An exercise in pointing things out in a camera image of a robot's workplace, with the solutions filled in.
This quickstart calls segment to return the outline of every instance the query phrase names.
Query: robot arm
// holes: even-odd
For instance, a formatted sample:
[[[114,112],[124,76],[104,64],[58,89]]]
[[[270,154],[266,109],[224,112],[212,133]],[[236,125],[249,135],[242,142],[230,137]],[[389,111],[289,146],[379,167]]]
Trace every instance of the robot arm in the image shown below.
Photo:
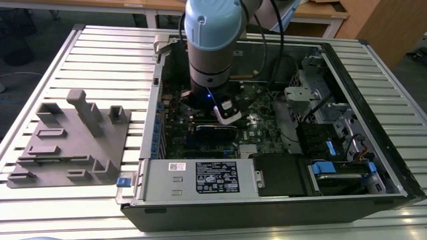
[[[286,26],[300,0],[278,2],[284,6],[281,24]],[[213,103],[217,120],[224,125],[241,117],[226,88],[236,41],[257,10],[258,18],[272,21],[262,16],[270,14],[270,6],[268,0],[188,0],[185,3],[190,93],[198,102]]]

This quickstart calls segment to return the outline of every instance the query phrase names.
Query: barcode sticker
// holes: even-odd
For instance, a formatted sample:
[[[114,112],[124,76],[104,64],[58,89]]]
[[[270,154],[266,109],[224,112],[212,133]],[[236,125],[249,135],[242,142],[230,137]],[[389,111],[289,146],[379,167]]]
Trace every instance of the barcode sticker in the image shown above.
[[[185,171],[185,163],[184,162],[169,162],[168,163],[169,171]]]
[[[124,4],[125,7],[132,7],[132,8],[141,8],[141,4]]]

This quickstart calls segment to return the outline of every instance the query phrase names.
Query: aluminum extrusion table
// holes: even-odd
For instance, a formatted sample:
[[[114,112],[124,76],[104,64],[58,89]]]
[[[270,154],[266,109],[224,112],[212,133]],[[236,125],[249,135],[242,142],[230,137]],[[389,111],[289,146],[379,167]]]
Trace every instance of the aluminum extrusion table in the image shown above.
[[[37,125],[40,103],[65,101],[73,88],[85,89],[97,107],[132,110],[121,172],[138,167],[145,111],[153,78],[153,40],[173,30],[80,26],[57,56],[0,144],[0,239],[413,239],[427,238],[427,201],[345,224],[229,229],[194,232],[140,232],[120,212],[114,185],[9,189],[6,178]],[[248,38],[260,38],[248,34]],[[368,45],[356,40],[286,37],[328,42],[421,187],[427,189],[427,116]]]

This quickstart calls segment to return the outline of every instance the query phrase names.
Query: floor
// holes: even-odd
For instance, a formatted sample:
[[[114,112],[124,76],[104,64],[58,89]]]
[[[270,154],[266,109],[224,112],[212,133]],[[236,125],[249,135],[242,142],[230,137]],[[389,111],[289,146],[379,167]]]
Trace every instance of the floor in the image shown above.
[[[26,42],[34,52],[34,60],[24,66],[10,67],[0,59],[0,76],[5,73],[34,72],[42,74],[56,56],[62,42],[74,24],[117,26],[117,27],[145,27],[144,16],[133,16],[121,13],[73,12],[61,11],[60,19],[53,20],[46,10],[33,10],[32,19],[37,33],[26,38]],[[160,17],[160,26],[168,29],[177,28],[177,19]],[[393,73],[417,101],[421,109],[427,111],[427,94],[424,83],[427,66],[413,62],[411,56],[405,56]],[[36,75],[9,75],[0,78],[5,91],[0,93],[0,141],[17,117],[20,110],[29,98],[38,83]]]

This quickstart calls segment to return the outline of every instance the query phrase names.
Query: power supply label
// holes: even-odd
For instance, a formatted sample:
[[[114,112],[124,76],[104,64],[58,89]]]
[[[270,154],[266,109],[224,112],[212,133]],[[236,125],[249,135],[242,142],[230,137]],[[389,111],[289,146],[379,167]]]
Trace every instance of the power supply label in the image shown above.
[[[236,162],[196,162],[194,182],[198,194],[238,193]]]

